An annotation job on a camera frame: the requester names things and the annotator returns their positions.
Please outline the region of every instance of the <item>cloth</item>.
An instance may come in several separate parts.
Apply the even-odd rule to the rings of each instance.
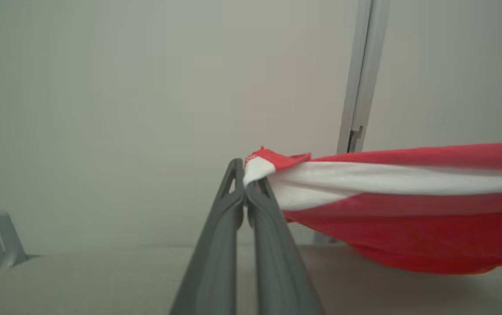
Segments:
[[[288,221],[385,265],[425,273],[502,266],[502,143],[311,159],[261,148],[243,183],[268,177]]]

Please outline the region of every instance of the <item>white wall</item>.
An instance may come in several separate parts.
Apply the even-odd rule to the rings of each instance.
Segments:
[[[192,245],[231,158],[334,154],[356,7],[0,0],[0,206],[25,250]]]
[[[502,0],[393,0],[364,150],[502,141]]]

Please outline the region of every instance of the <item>red and white striped cloth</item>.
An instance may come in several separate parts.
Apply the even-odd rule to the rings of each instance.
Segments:
[[[243,183],[267,177],[288,221],[385,265],[427,273],[502,266],[502,143],[311,159],[261,148]]]

